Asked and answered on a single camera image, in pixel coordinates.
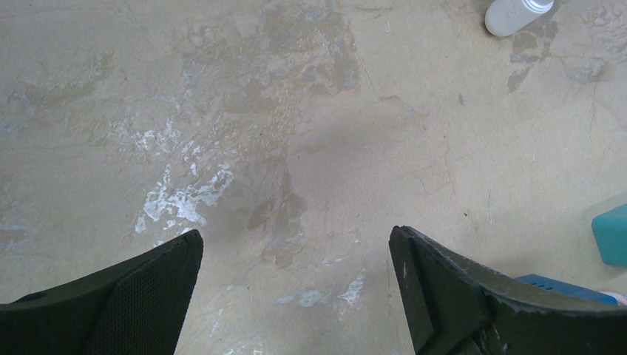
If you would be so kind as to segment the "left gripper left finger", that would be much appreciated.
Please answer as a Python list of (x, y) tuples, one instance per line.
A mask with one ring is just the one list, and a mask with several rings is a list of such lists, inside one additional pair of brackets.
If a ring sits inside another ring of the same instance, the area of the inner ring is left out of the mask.
[(203, 257), (188, 231), (141, 255), (1, 305), (2, 354), (173, 354)]

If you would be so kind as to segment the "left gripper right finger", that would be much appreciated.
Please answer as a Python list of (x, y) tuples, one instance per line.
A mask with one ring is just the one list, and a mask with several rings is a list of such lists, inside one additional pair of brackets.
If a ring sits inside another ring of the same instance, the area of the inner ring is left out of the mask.
[(409, 226), (390, 254), (416, 354), (624, 354), (626, 307), (513, 279)]

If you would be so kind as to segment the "blue cube socket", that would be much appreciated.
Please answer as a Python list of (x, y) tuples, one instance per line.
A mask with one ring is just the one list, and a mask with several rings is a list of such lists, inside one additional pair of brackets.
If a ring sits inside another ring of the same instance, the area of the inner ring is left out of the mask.
[(516, 280), (522, 283), (526, 283), (528, 285), (532, 285), (536, 288), (543, 289), (545, 291), (553, 291), (569, 297), (607, 303), (610, 305), (621, 305), (614, 298), (602, 294), (600, 293), (600, 291), (591, 290), (589, 288), (565, 283), (548, 277), (542, 277), (536, 274), (527, 274), (521, 277), (516, 277)]

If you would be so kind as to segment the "teal power strip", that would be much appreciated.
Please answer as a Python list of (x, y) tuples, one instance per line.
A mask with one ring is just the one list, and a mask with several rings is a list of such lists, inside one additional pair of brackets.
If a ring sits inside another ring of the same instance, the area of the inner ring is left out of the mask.
[(602, 261), (626, 267), (626, 204), (596, 216), (592, 231)]

